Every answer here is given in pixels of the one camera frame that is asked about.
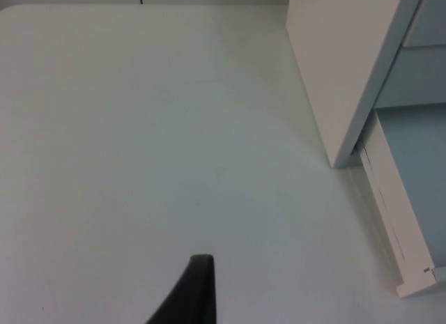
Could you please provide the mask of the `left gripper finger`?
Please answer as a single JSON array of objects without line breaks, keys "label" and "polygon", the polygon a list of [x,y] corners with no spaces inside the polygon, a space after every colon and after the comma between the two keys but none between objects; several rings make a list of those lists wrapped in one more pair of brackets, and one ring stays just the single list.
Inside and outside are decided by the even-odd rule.
[{"label": "left gripper finger", "polygon": [[212,255],[190,257],[176,285],[147,322],[216,324],[215,262]]}]

